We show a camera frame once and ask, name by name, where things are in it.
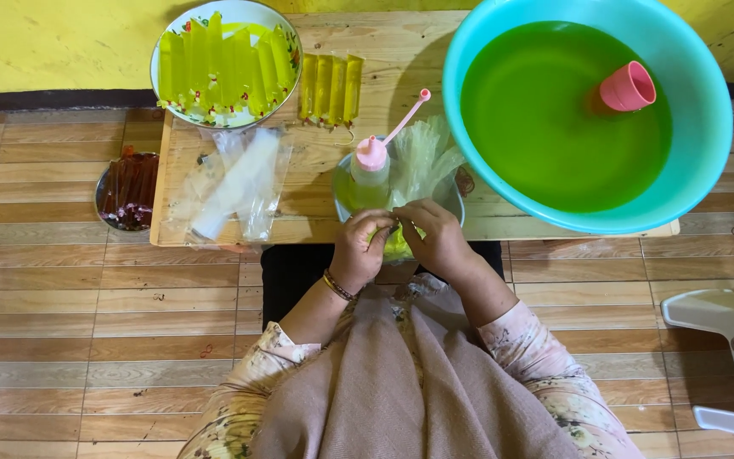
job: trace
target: turquoise basin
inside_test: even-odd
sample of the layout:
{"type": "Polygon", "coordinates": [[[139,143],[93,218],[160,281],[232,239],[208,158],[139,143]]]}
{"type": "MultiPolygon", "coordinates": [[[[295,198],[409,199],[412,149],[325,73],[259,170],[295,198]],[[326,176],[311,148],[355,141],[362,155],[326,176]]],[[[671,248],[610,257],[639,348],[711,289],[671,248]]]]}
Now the turquoise basin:
{"type": "Polygon", "coordinates": [[[484,0],[457,28],[443,65],[443,105],[466,160],[483,180],[526,213],[571,230],[622,235],[675,220],[719,180],[732,141],[732,108],[721,69],[699,36],[655,0],[484,0]],[[510,28],[565,20],[598,28],[631,47],[652,69],[669,100],[673,139],[657,180],[611,210],[570,213],[512,188],[475,149],[461,116],[461,88],[474,57],[510,28]]]}

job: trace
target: bracelet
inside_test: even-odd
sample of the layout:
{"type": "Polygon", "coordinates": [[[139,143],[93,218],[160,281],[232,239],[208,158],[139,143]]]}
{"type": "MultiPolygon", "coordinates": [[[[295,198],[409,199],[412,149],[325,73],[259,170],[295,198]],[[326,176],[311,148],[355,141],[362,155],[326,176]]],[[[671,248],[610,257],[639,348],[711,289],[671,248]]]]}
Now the bracelet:
{"type": "Polygon", "coordinates": [[[336,281],[333,280],[333,278],[330,276],[330,270],[325,269],[325,275],[322,277],[325,280],[325,283],[328,287],[330,287],[331,290],[336,292],[336,295],[339,295],[343,300],[347,301],[353,301],[356,299],[356,295],[351,295],[350,293],[345,292],[345,290],[336,283],[336,281]]]}

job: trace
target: dark pants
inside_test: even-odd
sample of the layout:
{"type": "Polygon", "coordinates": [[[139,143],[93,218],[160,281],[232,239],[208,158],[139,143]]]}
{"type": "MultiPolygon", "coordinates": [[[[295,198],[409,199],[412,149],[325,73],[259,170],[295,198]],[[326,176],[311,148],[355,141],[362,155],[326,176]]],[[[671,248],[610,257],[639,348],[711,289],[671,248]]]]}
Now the dark pants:
{"type": "MultiPolygon", "coordinates": [[[[482,241],[469,243],[472,250],[503,278],[500,243],[482,241]]],[[[279,322],[310,287],[321,279],[333,259],[332,244],[276,245],[263,252],[263,331],[268,322],[279,322]]],[[[418,266],[415,274],[427,273],[418,266]]]]}

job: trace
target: hand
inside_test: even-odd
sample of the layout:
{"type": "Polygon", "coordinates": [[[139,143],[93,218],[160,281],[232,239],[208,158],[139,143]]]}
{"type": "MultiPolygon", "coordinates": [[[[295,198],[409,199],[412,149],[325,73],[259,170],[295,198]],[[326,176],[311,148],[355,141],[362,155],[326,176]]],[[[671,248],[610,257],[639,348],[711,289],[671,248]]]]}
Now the hand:
{"type": "Polygon", "coordinates": [[[336,236],[336,249],[330,263],[330,276],[352,295],[357,294],[378,274],[384,256],[384,245],[390,229],[398,222],[384,209],[361,210],[350,216],[336,236]],[[373,239],[367,237],[373,231],[373,239]]]}
{"type": "Polygon", "coordinates": [[[450,211],[429,198],[409,202],[392,211],[401,220],[404,239],[415,259],[430,272],[452,284],[472,272],[480,256],[466,243],[461,224],[450,211]],[[415,227],[422,229],[426,236],[421,238],[415,227]]]}

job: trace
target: sleeve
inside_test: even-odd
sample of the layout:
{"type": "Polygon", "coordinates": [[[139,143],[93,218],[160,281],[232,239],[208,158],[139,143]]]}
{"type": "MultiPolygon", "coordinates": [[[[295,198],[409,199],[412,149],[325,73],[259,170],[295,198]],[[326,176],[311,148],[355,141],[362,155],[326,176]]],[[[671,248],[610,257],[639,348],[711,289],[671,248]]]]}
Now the sleeve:
{"type": "Polygon", "coordinates": [[[494,360],[540,400],[582,457],[644,457],[594,381],[523,301],[478,333],[494,360]]]}
{"type": "Polygon", "coordinates": [[[320,351],[319,344],[294,344],[278,323],[270,322],[260,340],[211,394],[198,428],[178,459],[248,457],[248,443],[260,424],[271,391],[320,351]]]}

